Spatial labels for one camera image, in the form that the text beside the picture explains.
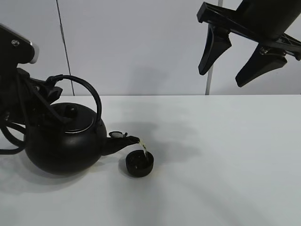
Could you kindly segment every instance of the teapot spout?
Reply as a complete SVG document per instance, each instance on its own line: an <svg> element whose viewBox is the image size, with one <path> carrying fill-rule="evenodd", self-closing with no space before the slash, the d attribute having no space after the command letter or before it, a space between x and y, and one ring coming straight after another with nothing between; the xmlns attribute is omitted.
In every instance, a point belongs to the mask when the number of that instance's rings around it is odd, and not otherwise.
<svg viewBox="0 0 301 226"><path fill-rule="evenodd" d="M102 149L102 155L114 154L129 145L138 144L140 142L139 138L133 136L127 137L127 134L120 137L115 136L112 132L110 133L110 136L111 137L106 138L105 145Z"/></svg>

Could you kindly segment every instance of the cast iron teapot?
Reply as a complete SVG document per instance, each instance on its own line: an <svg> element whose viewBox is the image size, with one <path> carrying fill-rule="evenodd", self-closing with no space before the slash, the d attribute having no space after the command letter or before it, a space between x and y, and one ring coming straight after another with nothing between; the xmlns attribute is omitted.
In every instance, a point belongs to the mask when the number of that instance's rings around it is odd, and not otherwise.
<svg viewBox="0 0 301 226"><path fill-rule="evenodd" d="M52 174L73 174L89 168L102 155L113 154L140 142L139 138L121 132L111 132L110 137L107 137L106 127L101 119L101 100L96 90L79 78L59 76L48 78L46 85L49 86L51 82L55 84L66 77L75 79L93 95L97 112L74 103L51 105L59 116L69 121L55 129L49 129L47 120L30 125L25 151L36 166Z"/></svg>

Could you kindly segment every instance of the teapot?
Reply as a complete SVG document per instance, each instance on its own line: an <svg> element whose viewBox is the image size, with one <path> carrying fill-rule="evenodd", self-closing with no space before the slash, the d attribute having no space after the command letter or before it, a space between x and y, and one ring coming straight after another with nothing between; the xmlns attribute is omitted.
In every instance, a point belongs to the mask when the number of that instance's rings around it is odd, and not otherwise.
<svg viewBox="0 0 301 226"><path fill-rule="evenodd" d="M62 89L55 87L55 84L63 79L75 81L87 88L96 102L97 111L75 103L49 104L60 97ZM0 154L16 154L25 148L28 158L43 171L70 175L89 168L103 155L140 143L138 137L118 131L109 133L107 137L101 118L100 97L93 86L83 79L57 75L46 81L36 81L18 70L16 89L16 103L20 103L21 111L11 110L6 119L1 121L0 129L18 148L1 149ZM16 115L20 112L23 116L18 120ZM14 137L7 127L24 133L24 141Z"/></svg>
<svg viewBox="0 0 301 226"><path fill-rule="evenodd" d="M97 112L74 103L52 104L53 110L69 122L49 129L46 123L30 125L26 154L40 169L59 175L83 171L101 156L113 154L126 146L138 144L140 139L127 133L107 130L101 119L102 105L96 90L86 81L68 75L49 77L46 85L61 79L70 79L84 85L94 97Z"/></svg>

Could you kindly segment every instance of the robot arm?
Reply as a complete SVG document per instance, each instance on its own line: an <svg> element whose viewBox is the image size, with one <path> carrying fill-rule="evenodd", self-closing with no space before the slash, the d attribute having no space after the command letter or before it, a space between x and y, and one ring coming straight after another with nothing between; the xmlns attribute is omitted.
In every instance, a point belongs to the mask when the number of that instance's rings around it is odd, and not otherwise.
<svg viewBox="0 0 301 226"><path fill-rule="evenodd" d="M236 76L239 87L258 76L283 67L291 55L301 60L301 42L284 32L301 13L299 0L243 0L237 10L203 3L198 21L208 23L207 42L199 73L207 73L217 58L231 47L230 32L258 42Z"/></svg>
<svg viewBox="0 0 301 226"><path fill-rule="evenodd" d="M25 141L18 140L8 130L13 128L29 134L30 125L39 121L52 127L69 121L50 107L58 100L62 89L55 84L59 79L47 81L30 78L18 64L35 63L39 48L22 35L0 24L0 130L18 148L0 150L0 154L16 154L24 149Z"/></svg>

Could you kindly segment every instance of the black teapot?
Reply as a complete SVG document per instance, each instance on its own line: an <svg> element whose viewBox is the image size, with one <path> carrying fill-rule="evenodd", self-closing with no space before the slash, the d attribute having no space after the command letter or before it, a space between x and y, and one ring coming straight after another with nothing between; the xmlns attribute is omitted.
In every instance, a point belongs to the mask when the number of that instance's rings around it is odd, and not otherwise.
<svg viewBox="0 0 301 226"><path fill-rule="evenodd" d="M63 116L72 117L60 131L30 128L26 154L39 168L53 174L72 174L85 170L102 155L139 143L139 138L120 132L110 133L97 113L90 108L71 103L54 104Z"/></svg>
<svg viewBox="0 0 301 226"><path fill-rule="evenodd" d="M33 42L0 24L0 130L17 148L0 149L0 154L17 154L25 149L29 159L44 171L70 175L92 166L102 155L137 144L140 139L121 132L107 137L101 119L102 104L88 82L71 75L51 76L46 81L30 78L18 64L35 63L39 48ZM83 85L92 94L97 111L73 103L53 104L63 89L63 79ZM24 134L16 138L8 129ZM135 151L127 158L132 175L150 173L153 157Z"/></svg>
<svg viewBox="0 0 301 226"><path fill-rule="evenodd" d="M0 129L18 148L2 149L0 154L16 154L25 148L29 159L40 169L52 174L69 175L89 168L102 155L113 154L140 142L139 138L121 132L111 132L107 137L101 119L100 97L85 80L70 75L57 75L46 81L36 81L26 76L23 70L18 70L15 79L17 100L14 101L11 95L8 102L17 104L7 108L9 114L1 121ZM50 105L60 97L62 89L55 87L55 84L62 79L86 87L96 102L97 111L74 103ZM14 137L7 127L24 133L24 141Z"/></svg>

